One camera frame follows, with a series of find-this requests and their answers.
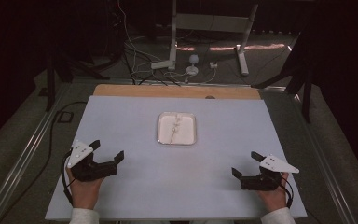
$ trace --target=table surface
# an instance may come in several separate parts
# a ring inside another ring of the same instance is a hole
[[[206,96],[216,99],[202,99]],[[167,111],[195,115],[194,145],[157,141],[158,116]],[[97,139],[97,162],[125,152],[118,174],[104,180],[95,207],[106,220],[259,218],[267,213],[264,204],[253,191],[241,190],[231,167],[258,175],[251,151],[285,161],[267,107],[250,88],[100,85],[75,138],[87,144]],[[289,182],[296,195],[292,215],[304,217],[292,175]],[[72,208],[62,190],[59,179],[46,219],[70,219]]]

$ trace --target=wire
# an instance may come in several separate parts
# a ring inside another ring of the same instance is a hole
[[[246,80],[243,79],[243,77],[241,77],[240,75],[237,74],[237,72],[234,71],[234,69],[232,68],[231,64],[229,64],[228,62],[225,61],[219,61],[221,63],[225,63],[228,68],[231,70],[232,74],[234,74],[239,80],[241,80],[244,84],[246,85],[250,85]]]
[[[134,51],[134,49],[128,49],[126,47],[124,47],[124,50]],[[140,55],[136,55],[138,58],[143,59],[143,60],[145,60],[147,62],[155,62],[155,61],[151,60],[150,57],[148,57],[149,54],[143,53],[143,52],[141,52],[140,50],[137,50],[137,49],[135,51],[140,54]]]
[[[178,79],[176,79],[175,77],[183,77],[187,75],[187,72],[184,72],[183,74],[179,74],[179,73],[175,73],[175,72],[166,72],[164,74],[162,74],[164,77],[166,78],[172,78],[173,80],[177,81],[177,82],[181,82]]]
[[[287,188],[280,183],[280,187],[283,188],[286,191],[286,193],[289,195],[289,199],[287,200],[287,207],[290,208],[290,206],[292,205],[293,199],[295,197],[295,193],[293,192],[292,185],[287,181],[287,179],[283,178],[282,176],[281,176],[281,179],[284,180],[289,185],[290,190],[292,191],[292,193],[289,193],[289,190],[287,190]]]
[[[28,190],[34,185],[34,183],[36,182],[36,180],[42,175],[42,173],[45,171],[46,167],[48,166],[48,162],[50,161],[51,158],[51,153],[52,153],[52,132],[53,132],[53,126],[54,126],[54,122],[57,120],[57,117],[61,114],[61,112],[68,106],[70,105],[75,105],[75,104],[86,104],[87,102],[73,102],[69,105],[64,106],[61,110],[57,111],[56,114],[54,115],[54,118],[51,122],[51,126],[50,126],[50,138],[48,141],[48,157],[46,158],[46,161],[42,167],[42,169],[39,171],[39,173],[36,175],[36,177],[34,178],[33,181],[31,181],[31,183],[28,185],[27,188],[25,188],[25,190],[22,192],[22,194],[20,194],[20,196],[11,204],[11,206],[9,206],[6,210],[6,212],[0,217],[0,223],[5,219],[5,217],[7,216],[7,214],[11,211],[11,209],[13,209],[13,207],[21,200],[21,198],[28,192]]]
[[[126,55],[125,52],[123,53],[123,58],[124,58],[124,60],[126,61],[126,62],[123,62],[123,63],[126,64],[126,65],[127,65],[127,68],[129,69],[130,77],[131,77],[131,80],[132,80],[132,85],[136,85],[136,80],[135,80],[135,78],[133,78],[133,76],[131,75],[132,71],[131,71],[131,68],[130,68],[130,65],[129,65],[129,61],[128,61],[128,59],[127,59],[127,55]]]
[[[273,57],[272,59],[270,59],[268,62],[266,62],[263,66],[261,66],[261,68],[259,68],[259,69],[257,70],[256,74],[255,74],[255,80],[251,81],[250,83],[251,83],[251,84],[255,84],[255,82],[257,82],[257,80],[258,80],[258,74],[260,73],[260,71],[263,70],[265,67],[267,67],[267,65],[269,65],[270,63],[272,63],[275,59],[281,57],[281,56],[283,55],[283,53],[288,49],[287,47],[288,47],[288,46],[291,46],[295,40],[296,40],[296,39],[293,38],[292,41],[290,42],[290,44],[287,45],[286,48],[284,48],[281,53],[279,53],[278,55],[276,55],[275,57]]]
[[[157,81],[159,81],[159,82],[161,82],[162,84],[164,84],[164,85],[168,86],[168,84],[167,84],[167,83],[165,83],[163,80],[160,80],[158,77],[156,77],[156,75],[154,74],[154,70],[153,70],[153,72],[152,72],[152,75],[153,75],[153,77],[155,77],[155,78],[156,78],[156,80],[157,80]]]
[[[65,153],[65,155],[62,158],[61,161],[61,181],[62,181],[62,185],[63,185],[63,193],[65,194],[66,198],[68,199],[69,203],[71,205],[73,205],[73,200],[72,200],[72,195],[69,192],[69,185],[72,183],[70,183],[69,185],[66,184],[66,179],[65,179],[65,163],[66,160],[68,159],[68,157],[70,157],[72,154],[72,149],[69,150],[68,152]]]
[[[161,70],[158,70],[158,71],[162,74],[163,77],[165,77],[164,73]],[[171,77],[165,77],[165,78],[167,78],[169,81],[171,81],[176,86],[181,86],[180,84],[176,83],[177,80],[175,80],[174,78],[171,78]]]
[[[122,40],[121,34],[120,34],[120,32],[117,31],[117,29],[114,30],[114,34],[116,35],[116,41],[109,41],[110,40],[109,30],[111,28],[110,20],[109,20],[110,15],[115,16],[116,20],[117,20],[116,22],[112,21],[113,28],[117,28],[121,24],[121,22],[120,22],[119,16],[115,12],[112,11],[111,7],[109,7],[111,4],[108,4],[108,2],[110,2],[110,1],[107,1],[107,0],[104,1],[104,8],[105,8],[104,13],[106,15],[106,21],[103,21],[103,26],[106,26],[107,34],[106,34],[106,40],[105,40],[102,57],[105,56],[105,53],[108,51],[108,47],[111,43],[116,43],[117,47],[115,49],[118,49],[118,50],[116,50],[116,52],[111,52],[111,55],[108,56],[109,62],[94,65],[94,66],[88,65],[89,69],[92,69],[97,72],[101,72],[105,69],[108,69],[109,67],[111,67],[114,63],[116,63],[120,59],[120,56],[122,54],[122,49],[123,49],[123,43],[124,43],[124,40]],[[80,21],[82,29],[85,29],[84,28],[85,25],[83,24],[80,14],[78,12],[77,4],[75,4],[75,7],[76,7],[76,15]]]
[[[66,187],[68,188],[69,186],[71,186],[72,183],[74,183],[76,180],[76,178],[74,178]]]
[[[201,82],[200,84],[205,84],[205,83],[208,83],[208,82],[214,80],[214,77],[216,76],[216,70],[217,70],[217,68],[214,69],[213,77],[211,79],[209,79],[208,81]]]
[[[130,42],[131,45],[127,44],[124,42],[124,45],[128,46],[130,49],[133,50],[133,65],[132,65],[132,72],[134,72],[134,68],[135,68],[135,65],[136,65],[136,54],[137,52],[139,53],[143,53],[144,55],[148,55],[148,56],[151,56],[151,57],[154,57],[156,59],[158,59],[159,61],[162,61],[159,57],[155,56],[155,55],[152,55],[152,54],[149,54],[149,53],[146,53],[146,52],[143,52],[143,51],[140,51],[138,50],[135,45],[132,43],[131,39],[130,39],[130,36],[129,36],[129,33],[128,33],[128,30],[127,30],[127,15],[126,13],[124,12],[124,10],[121,8],[121,5],[120,5],[120,1],[117,0],[117,6],[118,8],[120,9],[121,13],[123,14],[123,17],[124,17],[124,30],[126,32],[126,35],[127,35],[127,39],[128,41]]]
[[[148,80],[149,78],[151,78],[153,75],[150,75],[148,77],[145,77],[144,79],[142,79],[138,85],[141,85],[142,83],[144,83],[146,80]]]
[[[307,213],[309,213],[313,218],[315,218],[315,220],[319,223],[322,224],[322,222],[314,215],[312,214],[312,212],[310,210],[308,210],[307,208],[305,208],[305,210],[307,211]]]

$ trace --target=metal frame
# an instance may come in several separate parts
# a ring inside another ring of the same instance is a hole
[[[5,181],[0,187],[0,216],[3,215],[4,210],[7,206],[10,197],[12,196],[14,189],[17,187],[19,182],[21,181],[22,175],[28,167],[34,153],[37,151],[37,148],[42,141],[46,131],[48,130],[48,126],[53,120],[54,111],[57,107],[57,103],[61,100],[61,98],[65,95],[67,91],[67,87],[61,87],[58,94],[58,101],[52,105],[52,108],[49,112],[46,112],[43,118],[40,120],[34,134],[31,136],[28,141],[27,146],[22,151],[21,155],[17,159],[16,163],[11,168],[8,173]]]
[[[245,59],[245,46],[252,30],[252,25],[255,20],[255,13],[257,12],[258,4],[252,6],[249,17],[225,17],[225,16],[211,16],[198,14],[183,14],[176,12],[176,0],[172,0],[172,39],[169,61],[173,65],[168,67],[168,70],[175,70],[176,62],[176,29],[192,29],[192,30],[210,30],[210,31],[224,31],[224,32],[238,32],[243,33],[242,42],[234,49],[236,50],[238,62],[240,64],[241,74],[243,76],[249,75],[248,65]]]

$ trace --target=human hand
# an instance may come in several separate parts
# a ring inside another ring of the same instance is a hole
[[[288,173],[282,173],[281,184],[284,187],[286,186],[287,177],[289,177]],[[281,187],[270,191],[258,190],[257,195],[263,200],[269,212],[286,207],[286,191]]]
[[[94,209],[95,204],[98,201],[98,195],[100,191],[100,186],[103,183],[103,178],[93,180],[90,182],[81,182],[79,180],[74,180],[71,169],[66,167],[66,173],[69,177],[69,183],[72,200],[74,208],[85,208],[85,209]]]

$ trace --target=sleeve cuff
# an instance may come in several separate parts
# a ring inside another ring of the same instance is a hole
[[[74,208],[70,224],[95,224],[99,223],[100,216],[94,210]]]
[[[295,220],[287,207],[275,210],[261,217],[263,224],[295,224]]]

